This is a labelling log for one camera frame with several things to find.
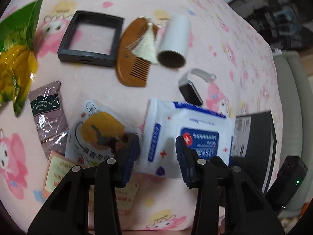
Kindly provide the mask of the orange green coupon card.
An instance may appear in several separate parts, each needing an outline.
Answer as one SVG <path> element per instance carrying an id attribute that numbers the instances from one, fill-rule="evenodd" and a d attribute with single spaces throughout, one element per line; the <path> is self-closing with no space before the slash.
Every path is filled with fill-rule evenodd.
<path id="1" fill-rule="evenodd" d="M 55 151 L 51 151 L 42 189 L 42 197 L 44 199 L 47 199 L 50 196 L 63 177 L 69 172 L 70 168 L 75 165 L 77 165 L 77 163 L 65 158 L 63 155 L 60 155 Z M 139 182 L 135 179 L 131 179 L 126 187 L 115 189 L 119 215 L 129 216 L 131 214 L 138 189 Z"/>

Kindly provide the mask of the grey sofa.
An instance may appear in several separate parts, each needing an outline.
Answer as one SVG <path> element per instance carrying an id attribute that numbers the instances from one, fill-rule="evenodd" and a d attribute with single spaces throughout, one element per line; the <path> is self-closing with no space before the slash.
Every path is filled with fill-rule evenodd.
<path id="1" fill-rule="evenodd" d="M 273 60 L 283 111 L 280 163 L 289 155 L 299 156 L 308 168 L 304 181 L 279 215 L 291 218 L 300 214 L 312 187 L 312 90 L 298 52 L 283 52 Z"/>

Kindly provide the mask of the wooden comb with tassel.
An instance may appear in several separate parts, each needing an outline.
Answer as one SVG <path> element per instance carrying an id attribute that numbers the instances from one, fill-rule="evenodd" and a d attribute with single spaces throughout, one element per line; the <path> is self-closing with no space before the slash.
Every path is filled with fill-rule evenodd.
<path id="1" fill-rule="evenodd" d="M 148 19 L 137 18 L 125 30 L 119 43 L 116 74 L 120 83 L 128 87 L 144 88 L 151 63 L 132 53 L 148 29 Z"/>

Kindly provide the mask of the green yellow corn snack bag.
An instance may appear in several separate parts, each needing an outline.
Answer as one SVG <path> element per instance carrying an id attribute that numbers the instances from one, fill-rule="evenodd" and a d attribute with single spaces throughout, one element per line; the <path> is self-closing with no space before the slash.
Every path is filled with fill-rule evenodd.
<path id="1" fill-rule="evenodd" d="M 34 39 L 42 2 L 29 3 L 1 22 L 1 106 L 11 102 L 16 117 L 38 68 Z"/>

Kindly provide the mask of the white lint roller refill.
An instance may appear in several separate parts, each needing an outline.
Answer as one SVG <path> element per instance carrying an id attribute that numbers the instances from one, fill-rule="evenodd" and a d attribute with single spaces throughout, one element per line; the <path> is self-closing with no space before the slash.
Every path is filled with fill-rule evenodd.
<path id="1" fill-rule="evenodd" d="M 191 35 L 191 22 L 186 15 L 176 14 L 169 21 L 159 45 L 159 63 L 171 69 L 185 65 Z"/>

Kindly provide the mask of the white blue alcohol wipes pack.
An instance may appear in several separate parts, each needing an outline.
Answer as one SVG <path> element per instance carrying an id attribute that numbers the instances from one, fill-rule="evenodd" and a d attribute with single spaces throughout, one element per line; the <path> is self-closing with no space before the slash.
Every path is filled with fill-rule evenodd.
<path id="1" fill-rule="evenodd" d="M 176 138 L 202 159 L 219 156 L 229 163 L 234 119 L 186 102 L 150 100 L 136 172 L 159 177 L 181 176 Z"/>

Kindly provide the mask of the black square frame box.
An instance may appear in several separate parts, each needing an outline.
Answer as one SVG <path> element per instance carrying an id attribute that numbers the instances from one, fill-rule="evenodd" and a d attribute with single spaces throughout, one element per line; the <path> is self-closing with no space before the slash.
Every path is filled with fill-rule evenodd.
<path id="1" fill-rule="evenodd" d="M 124 18 L 76 11 L 58 49 L 62 62 L 114 67 Z"/>

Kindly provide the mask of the brown coffee sachet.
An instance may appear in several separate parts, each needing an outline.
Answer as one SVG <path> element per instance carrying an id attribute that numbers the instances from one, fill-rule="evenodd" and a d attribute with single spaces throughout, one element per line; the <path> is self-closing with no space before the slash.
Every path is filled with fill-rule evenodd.
<path id="1" fill-rule="evenodd" d="M 68 123 L 60 87 L 60 81 L 53 81 L 28 95 L 38 138 L 47 158 L 52 151 L 65 154 Z"/>

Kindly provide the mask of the white yellow face mask packet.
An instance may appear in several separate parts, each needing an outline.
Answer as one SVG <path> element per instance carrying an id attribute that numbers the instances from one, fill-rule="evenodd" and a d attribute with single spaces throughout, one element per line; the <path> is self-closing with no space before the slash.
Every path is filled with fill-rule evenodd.
<path id="1" fill-rule="evenodd" d="M 87 99 L 68 130 L 65 157 L 86 167 L 97 166 L 113 158 L 132 133 L 139 137 L 142 134 L 138 127 L 126 123 L 113 110 Z"/>

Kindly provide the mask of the black cardboard storage box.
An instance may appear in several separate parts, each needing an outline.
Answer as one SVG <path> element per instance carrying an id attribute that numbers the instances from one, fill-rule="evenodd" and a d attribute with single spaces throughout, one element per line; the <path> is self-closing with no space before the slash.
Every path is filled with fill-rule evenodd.
<path id="1" fill-rule="evenodd" d="M 229 166 L 239 166 L 263 193 L 268 191 L 276 154 L 270 111 L 236 117 Z"/>

